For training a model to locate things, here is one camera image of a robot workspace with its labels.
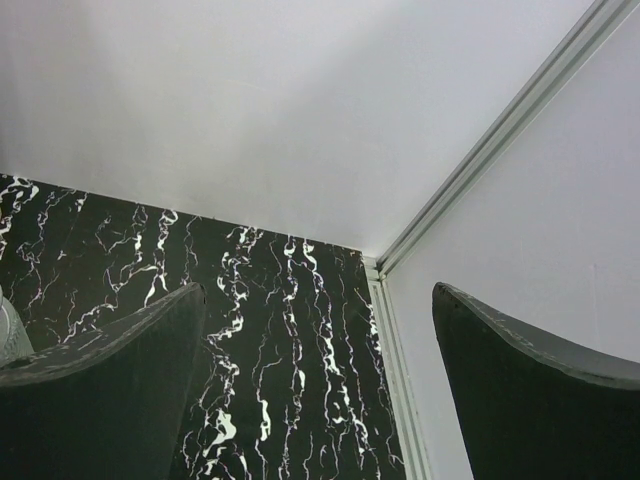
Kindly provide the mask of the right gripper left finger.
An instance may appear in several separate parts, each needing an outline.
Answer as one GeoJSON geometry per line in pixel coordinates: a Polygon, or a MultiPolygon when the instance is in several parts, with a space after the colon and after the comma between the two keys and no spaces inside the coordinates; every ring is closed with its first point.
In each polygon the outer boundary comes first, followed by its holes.
{"type": "Polygon", "coordinates": [[[3,366],[2,478],[168,478],[205,317],[190,283],[3,366]]]}

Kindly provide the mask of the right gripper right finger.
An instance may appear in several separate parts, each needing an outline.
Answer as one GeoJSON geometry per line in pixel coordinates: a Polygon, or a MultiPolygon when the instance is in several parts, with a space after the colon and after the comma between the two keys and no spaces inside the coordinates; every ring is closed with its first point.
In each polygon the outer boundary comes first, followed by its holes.
{"type": "Polygon", "coordinates": [[[474,478],[638,478],[638,363],[442,282],[432,318],[474,478]]]}

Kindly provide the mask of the ribbed goblet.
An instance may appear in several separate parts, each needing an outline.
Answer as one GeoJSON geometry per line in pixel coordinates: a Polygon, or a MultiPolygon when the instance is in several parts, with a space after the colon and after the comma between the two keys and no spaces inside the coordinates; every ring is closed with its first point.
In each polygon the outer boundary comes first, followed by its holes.
{"type": "Polygon", "coordinates": [[[33,346],[17,310],[1,293],[0,364],[2,367],[34,353],[33,346]]]}

